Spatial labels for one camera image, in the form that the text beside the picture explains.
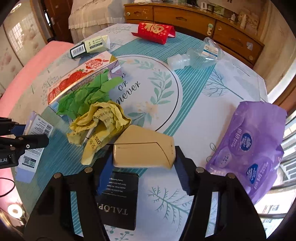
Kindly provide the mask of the black talopi box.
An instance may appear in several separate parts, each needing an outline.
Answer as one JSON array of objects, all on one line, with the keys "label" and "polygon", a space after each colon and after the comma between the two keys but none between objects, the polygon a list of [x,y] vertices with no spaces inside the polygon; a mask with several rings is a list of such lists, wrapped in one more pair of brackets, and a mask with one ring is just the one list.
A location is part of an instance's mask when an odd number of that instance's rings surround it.
[{"label": "black talopi box", "polygon": [[112,172],[96,202],[103,224],[135,230],[139,176],[136,173]]}]

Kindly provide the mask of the tan cardboard box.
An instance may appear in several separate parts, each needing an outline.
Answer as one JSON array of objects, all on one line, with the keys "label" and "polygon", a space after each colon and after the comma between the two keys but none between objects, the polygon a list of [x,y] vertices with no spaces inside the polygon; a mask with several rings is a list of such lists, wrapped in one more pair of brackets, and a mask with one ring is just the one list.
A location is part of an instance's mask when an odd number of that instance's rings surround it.
[{"label": "tan cardboard box", "polygon": [[113,144],[117,168],[171,169],[176,158],[173,137],[130,125]]}]

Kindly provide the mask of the yellow paper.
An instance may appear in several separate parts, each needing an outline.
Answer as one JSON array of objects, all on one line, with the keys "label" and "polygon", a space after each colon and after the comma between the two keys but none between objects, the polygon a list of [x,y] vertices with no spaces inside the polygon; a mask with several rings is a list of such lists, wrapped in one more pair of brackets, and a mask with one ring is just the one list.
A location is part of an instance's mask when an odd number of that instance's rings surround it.
[{"label": "yellow paper", "polygon": [[122,107],[113,102],[96,102],[89,111],[76,118],[67,133],[70,144],[81,146],[85,143],[81,157],[82,165],[90,165],[96,152],[120,135],[132,122]]}]

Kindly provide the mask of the green paper scraps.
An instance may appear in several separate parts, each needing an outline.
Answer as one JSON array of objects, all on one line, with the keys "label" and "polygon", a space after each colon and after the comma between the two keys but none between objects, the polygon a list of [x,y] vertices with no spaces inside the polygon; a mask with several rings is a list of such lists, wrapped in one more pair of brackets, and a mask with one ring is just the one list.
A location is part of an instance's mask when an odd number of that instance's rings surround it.
[{"label": "green paper scraps", "polygon": [[122,77],[108,78],[109,71],[96,76],[90,83],[82,85],[77,90],[66,94],[58,102],[58,115],[66,115],[70,119],[84,115],[90,106],[97,102],[108,102],[109,92],[123,83]]}]

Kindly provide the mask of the purple tissue pack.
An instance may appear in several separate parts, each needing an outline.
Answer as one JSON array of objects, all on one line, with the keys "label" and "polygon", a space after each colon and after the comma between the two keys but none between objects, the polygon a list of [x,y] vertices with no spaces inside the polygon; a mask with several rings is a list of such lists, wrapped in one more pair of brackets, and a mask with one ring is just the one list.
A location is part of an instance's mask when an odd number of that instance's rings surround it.
[{"label": "purple tissue pack", "polygon": [[220,176],[235,174],[256,204],[278,176],[286,118],[287,112],[277,105],[241,102],[206,170]]}]

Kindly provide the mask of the strawberry carton box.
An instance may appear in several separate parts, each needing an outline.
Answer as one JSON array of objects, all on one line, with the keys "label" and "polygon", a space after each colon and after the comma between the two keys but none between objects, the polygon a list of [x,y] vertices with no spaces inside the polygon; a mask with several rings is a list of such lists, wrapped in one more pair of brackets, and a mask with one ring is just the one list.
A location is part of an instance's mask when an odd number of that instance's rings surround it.
[{"label": "strawberry carton box", "polygon": [[107,72],[107,79],[122,75],[119,60],[107,51],[87,57],[86,61],[68,72],[48,90],[48,105],[56,104],[64,95],[77,90],[82,85],[90,83],[95,77]]}]

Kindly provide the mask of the white blue carton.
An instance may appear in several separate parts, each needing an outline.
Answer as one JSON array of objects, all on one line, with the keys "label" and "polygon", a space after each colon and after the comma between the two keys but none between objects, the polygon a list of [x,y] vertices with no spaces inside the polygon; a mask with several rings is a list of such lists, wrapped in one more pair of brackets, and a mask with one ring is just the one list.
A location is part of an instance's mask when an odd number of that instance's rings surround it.
[{"label": "white blue carton", "polygon": [[49,144],[53,125],[36,112],[27,121],[24,135],[25,153],[20,156],[16,167],[16,180],[30,183],[36,173],[44,148]]}]

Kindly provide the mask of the pink bed cover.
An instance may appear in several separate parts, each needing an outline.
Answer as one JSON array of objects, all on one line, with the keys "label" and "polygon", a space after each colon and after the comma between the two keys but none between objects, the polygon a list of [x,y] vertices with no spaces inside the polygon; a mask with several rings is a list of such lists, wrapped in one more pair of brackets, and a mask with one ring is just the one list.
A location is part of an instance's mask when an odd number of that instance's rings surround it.
[{"label": "pink bed cover", "polygon": [[69,42],[51,41],[32,57],[4,92],[1,98],[1,117],[26,123],[34,105],[42,103],[41,97],[37,95],[41,91],[41,84],[36,78],[73,46]]}]

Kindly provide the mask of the clear plastic bottle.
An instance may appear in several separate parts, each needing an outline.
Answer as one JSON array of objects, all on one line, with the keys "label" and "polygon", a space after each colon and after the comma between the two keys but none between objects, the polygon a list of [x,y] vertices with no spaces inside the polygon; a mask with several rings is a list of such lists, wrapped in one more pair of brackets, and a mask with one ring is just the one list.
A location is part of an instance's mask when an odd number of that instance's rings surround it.
[{"label": "clear plastic bottle", "polygon": [[172,70],[188,66],[201,70],[215,65],[223,57],[224,51],[220,46],[206,37],[197,49],[189,48],[185,54],[168,57],[167,63]]}]

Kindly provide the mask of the wooden door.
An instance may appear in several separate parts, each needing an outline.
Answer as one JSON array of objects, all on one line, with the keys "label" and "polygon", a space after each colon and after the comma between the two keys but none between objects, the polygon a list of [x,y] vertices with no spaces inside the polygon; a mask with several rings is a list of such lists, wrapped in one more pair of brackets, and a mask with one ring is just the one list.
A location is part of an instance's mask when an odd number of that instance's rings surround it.
[{"label": "wooden door", "polygon": [[41,3],[49,17],[55,39],[58,41],[73,43],[68,23],[73,1],[44,0],[41,1]]}]

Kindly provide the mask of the lace covered furniture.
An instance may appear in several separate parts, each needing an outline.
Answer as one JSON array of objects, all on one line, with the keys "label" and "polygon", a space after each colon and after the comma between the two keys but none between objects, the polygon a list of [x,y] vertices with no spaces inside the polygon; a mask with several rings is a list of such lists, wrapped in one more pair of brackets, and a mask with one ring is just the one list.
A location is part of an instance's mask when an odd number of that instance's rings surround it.
[{"label": "lace covered furniture", "polygon": [[73,43],[92,34],[125,22],[126,0],[74,0],[68,19]]}]

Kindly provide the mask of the red envelope box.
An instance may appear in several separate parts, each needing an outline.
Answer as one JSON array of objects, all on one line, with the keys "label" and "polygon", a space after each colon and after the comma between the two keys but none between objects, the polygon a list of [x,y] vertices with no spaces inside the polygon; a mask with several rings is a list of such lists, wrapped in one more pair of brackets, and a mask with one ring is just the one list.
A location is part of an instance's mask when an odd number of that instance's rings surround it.
[{"label": "red envelope box", "polygon": [[164,45],[168,38],[174,38],[176,32],[173,26],[164,24],[155,24],[140,22],[138,24],[137,33],[132,33],[135,37],[139,37],[151,42]]}]

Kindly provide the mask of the wooden desk with drawers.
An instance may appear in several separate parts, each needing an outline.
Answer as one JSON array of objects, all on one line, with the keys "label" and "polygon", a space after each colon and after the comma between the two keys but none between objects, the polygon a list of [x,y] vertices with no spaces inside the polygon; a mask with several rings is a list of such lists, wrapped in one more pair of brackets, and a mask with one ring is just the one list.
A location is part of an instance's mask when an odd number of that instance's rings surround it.
[{"label": "wooden desk with drawers", "polygon": [[236,22],[187,4],[125,4],[127,23],[140,22],[172,25],[175,30],[198,39],[209,37],[227,53],[254,67],[264,44],[240,29]]}]

